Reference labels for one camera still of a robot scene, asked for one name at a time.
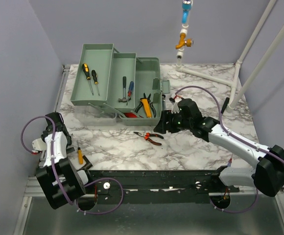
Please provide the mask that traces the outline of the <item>orange long nose pliers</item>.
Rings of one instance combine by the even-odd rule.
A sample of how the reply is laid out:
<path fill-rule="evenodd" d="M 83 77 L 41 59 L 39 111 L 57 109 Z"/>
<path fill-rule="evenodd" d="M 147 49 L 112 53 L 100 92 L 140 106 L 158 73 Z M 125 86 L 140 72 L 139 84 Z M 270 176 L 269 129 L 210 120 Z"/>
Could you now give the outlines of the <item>orange long nose pliers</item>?
<path fill-rule="evenodd" d="M 159 143 L 159 142 L 153 141 L 151 139 L 151 137 L 164 139 L 164 137 L 162 135 L 149 133 L 149 132 L 146 132 L 146 133 L 134 132 L 134 134 L 136 134 L 136 135 L 138 135 L 140 137 L 143 137 L 147 142 L 150 142 L 151 144 L 156 145 L 156 146 L 161 146 L 162 144 Z"/>

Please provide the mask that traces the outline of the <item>orange box cutter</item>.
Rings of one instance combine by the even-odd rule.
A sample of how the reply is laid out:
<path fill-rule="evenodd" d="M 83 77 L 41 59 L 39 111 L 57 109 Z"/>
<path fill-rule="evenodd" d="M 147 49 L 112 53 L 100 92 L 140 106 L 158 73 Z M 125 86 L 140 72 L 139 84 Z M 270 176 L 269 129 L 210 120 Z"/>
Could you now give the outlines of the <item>orange box cutter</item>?
<path fill-rule="evenodd" d="M 147 98 L 142 98 L 140 99 L 140 103 L 144 108 L 145 114 L 147 118 L 151 118 L 152 117 L 152 113 L 151 113 L 151 108 L 150 108 L 150 104 Z"/>

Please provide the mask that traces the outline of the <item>small black claw hammer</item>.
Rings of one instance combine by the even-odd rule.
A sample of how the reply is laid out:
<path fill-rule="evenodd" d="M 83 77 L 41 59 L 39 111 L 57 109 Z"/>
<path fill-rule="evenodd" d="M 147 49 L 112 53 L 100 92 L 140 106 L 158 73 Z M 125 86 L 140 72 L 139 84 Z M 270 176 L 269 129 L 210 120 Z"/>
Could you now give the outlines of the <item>small black claw hammer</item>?
<path fill-rule="evenodd" d="M 128 102 L 131 100 L 131 98 L 126 97 L 126 76 L 122 78 L 122 84 L 123 84 L 123 98 L 119 98 L 118 102 Z"/>

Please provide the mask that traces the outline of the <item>blue handle screwdriver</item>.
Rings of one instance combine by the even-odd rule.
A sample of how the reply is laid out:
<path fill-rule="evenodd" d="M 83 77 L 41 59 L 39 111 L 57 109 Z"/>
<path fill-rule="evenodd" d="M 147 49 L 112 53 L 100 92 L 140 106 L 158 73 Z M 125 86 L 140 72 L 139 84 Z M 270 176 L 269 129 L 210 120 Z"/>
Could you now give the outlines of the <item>blue handle screwdriver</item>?
<path fill-rule="evenodd" d="M 129 89 L 128 89 L 128 96 L 127 96 L 127 101 L 126 101 L 126 105 L 128 105 L 129 100 L 131 99 L 131 95 L 133 93 L 133 89 L 134 89 L 134 81 L 131 81 L 129 84 Z"/>

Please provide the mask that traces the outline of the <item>yellow black screwdriver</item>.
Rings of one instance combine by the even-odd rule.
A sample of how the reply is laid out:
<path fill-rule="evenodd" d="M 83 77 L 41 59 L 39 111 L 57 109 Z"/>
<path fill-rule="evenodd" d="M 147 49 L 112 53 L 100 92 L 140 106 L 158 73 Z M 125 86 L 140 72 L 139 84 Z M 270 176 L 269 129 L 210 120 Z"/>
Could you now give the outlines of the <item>yellow black screwdriver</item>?
<path fill-rule="evenodd" d="M 92 85 L 91 85 L 90 70 L 89 70 L 89 67 L 86 63 L 82 64 L 82 71 L 84 72 L 86 79 L 89 83 L 91 93 L 94 94 L 94 91 L 93 91 L 93 88 L 92 88 Z"/>
<path fill-rule="evenodd" d="M 93 77 L 93 80 L 94 80 L 94 84 L 96 85 L 98 95 L 100 96 L 100 92 L 99 92 L 99 88 L 98 88 L 97 73 L 96 73 L 95 70 L 92 70 L 92 71 L 91 71 L 91 74 L 92 74 L 92 77 Z"/>

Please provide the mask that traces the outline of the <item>green tool box clear lid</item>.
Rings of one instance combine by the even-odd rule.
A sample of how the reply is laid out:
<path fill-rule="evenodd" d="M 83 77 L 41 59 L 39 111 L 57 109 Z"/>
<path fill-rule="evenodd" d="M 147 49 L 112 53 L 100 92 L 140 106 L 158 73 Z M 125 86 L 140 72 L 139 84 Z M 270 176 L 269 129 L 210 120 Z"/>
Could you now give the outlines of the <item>green tool box clear lid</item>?
<path fill-rule="evenodd" d="M 91 85 L 82 71 L 86 63 L 90 70 Z M 98 79 L 98 95 L 91 74 L 95 70 Z M 134 89 L 129 100 L 118 102 L 123 98 L 122 78 L 126 76 L 126 97 L 129 84 L 134 81 Z M 155 118 L 147 118 L 141 108 L 137 115 L 143 118 L 127 118 L 124 113 L 135 113 L 143 94 L 151 94 L 150 100 L 156 109 Z M 170 81 L 161 78 L 160 61 L 157 57 L 138 57 L 136 53 L 121 53 L 114 44 L 84 44 L 76 79 L 71 94 L 75 117 L 84 125 L 113 125 L 120 118 L 127 126 L 155 126 L 162 112 L 162 94 L 170 93 Z"/>

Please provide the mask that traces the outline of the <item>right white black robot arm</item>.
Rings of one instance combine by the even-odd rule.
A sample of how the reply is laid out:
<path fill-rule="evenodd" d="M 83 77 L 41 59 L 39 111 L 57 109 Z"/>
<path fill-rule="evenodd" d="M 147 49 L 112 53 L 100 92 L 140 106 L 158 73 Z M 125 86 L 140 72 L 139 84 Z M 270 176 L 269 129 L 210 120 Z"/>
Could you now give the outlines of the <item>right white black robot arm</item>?
<path fill-rule="evenodd" d="M 177 104 L 179 112 L 164 110 L 154 132 L 165 134 L 189 130 L 195 137 L 219 145 L 246 161 L 251 169 L 227 166 L 211 178 L 217 192 L 227 186 L 255 187 L 274 197 L 284 186 L 284 149 L 268 147 L 232 132 L 213 117 L 202 116 L 196 102 L 187 98 Z"/>

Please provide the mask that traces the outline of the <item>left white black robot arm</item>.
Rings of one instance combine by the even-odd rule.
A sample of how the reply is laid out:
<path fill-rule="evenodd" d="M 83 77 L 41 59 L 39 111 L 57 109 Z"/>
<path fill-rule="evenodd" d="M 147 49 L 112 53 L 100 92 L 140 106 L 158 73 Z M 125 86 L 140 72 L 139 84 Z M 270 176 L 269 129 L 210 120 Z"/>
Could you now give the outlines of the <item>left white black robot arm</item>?
<path fill-rule="evenodd" d="M 46 160 L 36 170 L 36 178 L 50 206 L 57 209 L 93 190 L 94 182 L 84 170 L 76 170 L 67 158 L 72 153 L 72 139 L 62 115 L 53 112 L 46 115 L 47 127 L 41 138 L 47 145 Z"/>

